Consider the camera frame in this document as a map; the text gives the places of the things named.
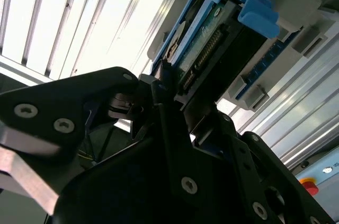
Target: slot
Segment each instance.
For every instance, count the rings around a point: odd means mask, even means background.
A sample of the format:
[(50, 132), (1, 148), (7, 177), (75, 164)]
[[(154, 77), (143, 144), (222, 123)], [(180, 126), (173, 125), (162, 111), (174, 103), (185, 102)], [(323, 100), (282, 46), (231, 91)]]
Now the slot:
[(312, 52), (314, 51), (314, 49), (322, 42), (322, 38), (318, 38), (310, 47), (309, 47), (309, 49), (307, 49), (306, 51), (305, 51), (305, 53), (304, 53), (304, 56), (305, 57), (309, 57), (311, 54), (312, 54)]
[(257, 81), (257, 79), (267, 70), (267, 68), (275, 61), (275, 59), (284, 51), (284, 49), (291, 43), (291, 41), (298, 35), (300, 31), (292, 33), (285, 42), (276, 40), (271, 48), (264, 54), (264, 56), (254, 65), (252, 70), (244, 77), (246, 82), (245, 88), (236, 96), (236, 100), (240, 98), (249, 90), (249, 88)]

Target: wire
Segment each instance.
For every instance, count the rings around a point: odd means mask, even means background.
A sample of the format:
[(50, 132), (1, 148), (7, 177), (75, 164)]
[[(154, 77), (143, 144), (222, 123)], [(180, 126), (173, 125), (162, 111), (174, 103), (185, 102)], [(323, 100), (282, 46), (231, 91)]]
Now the wire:
[(79, 156), (79, 157), (82, 157), (82, 158), (84, 158), (84, 159), (93, 160), (92, 158), (86, 157), (86, 156), (84, 156), (84, 155), (81, 155), (81, 154), (78, 154), (78, 156)]
[(87, 154), (86, 152), (84, 152), (84, 151), (82, 151), (82, 150), (78, 150), (80, 153), (82, 153), (82, 154), (84, 154), (84, 155), (88, 155), (88, 156), (90, 156), (89, 154)]

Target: cable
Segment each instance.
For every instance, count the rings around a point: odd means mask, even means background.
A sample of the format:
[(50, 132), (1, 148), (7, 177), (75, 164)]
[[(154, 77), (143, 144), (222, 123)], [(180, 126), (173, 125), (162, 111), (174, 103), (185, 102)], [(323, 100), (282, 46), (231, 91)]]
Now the cable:
[(78, 156), (79, 156), (79, 157), (82, 157), (82, 158), (84, 158), (84, 159), (93, 160), (93, 158), (89, 158), (89, 157), (86, 157), (86, 156), (81, 155), (81, 154), (78, 154)]
[(113, 134), (113, 131), (115, 130), (115, 126), (112, 126), (109, 130), (109, 132), (107, 133), (107, 136), (106, 136), (106, 139), (104, 141), (104, 144), (102, 145), (102, 148), (99, 152), (99, 155), (97, 157), (97, 162), (100, 162), (102, 161), (102, 158), (104, 157), (104, 154), (106, 152), (106, 149), (107, 149), (107, 146), (108, 146), (108, 143), (110, 142), (110, 139), (112, 137), (112, 134)]

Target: black metal bracket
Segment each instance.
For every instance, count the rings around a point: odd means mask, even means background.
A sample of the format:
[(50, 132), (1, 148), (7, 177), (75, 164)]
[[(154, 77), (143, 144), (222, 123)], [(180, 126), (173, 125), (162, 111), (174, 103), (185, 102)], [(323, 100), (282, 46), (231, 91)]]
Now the black metal bracket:
[(54, 223), (334, 224), (271, 149), (253, 133), (240, 137), (215, 103), (188, 126), (163, 65), (162, 81), (111, 68), (0, 95), (1, 147), (28, 165), (70, 162), (93, 127), (132, 120), (135, 144), (47, 202)]

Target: mounting hole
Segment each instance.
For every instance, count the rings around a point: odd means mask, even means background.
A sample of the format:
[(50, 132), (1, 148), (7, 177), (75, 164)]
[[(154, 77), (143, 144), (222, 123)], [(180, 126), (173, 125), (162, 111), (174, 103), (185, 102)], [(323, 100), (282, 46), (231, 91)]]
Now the mounting hole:
[(252, 204), (254, 212), (263, 220), (267, 220), (268, 215), (266, 209), (258, 202)]
[(123, 77), (128, 79), (128, 80), (132, 80), (133, 79), (131, 75), (128, 75), (126, 73), (123, 74)]
[(249, 164), (244, 163), (244, 167), (245, 167), (247, 170), (251, 170), (251, 167), (249, 166)]
[(320, 222), (313, 216), (311, 216), (309, 220), (311, 221), (312, 224), (320, 224)]
[(54, 122), (54, 129), (64, 134), (73, 132), (74, 128), (74, 122), (67, 118), (59, 118)]
[(190, 177), (183, 177), (181, 179), (181, 186), (189, 194), (196, 194), (198, 191), (196, 182)]
[(271, 210), (280, 218), (283, 220), (283, 223), (285, 222), (284, 218), (284, 207), (285, 207), (285, 201), (284, 198), (282, 197), (281, 193), (272, 186), (269, 186), (265, 190), (265, 197), (267, 204), (271, 208)]
[(33, 118), (38, 114), (38, 109), (31, 104), (19, 104), (14, 108), (14, 113), (21, 118)]

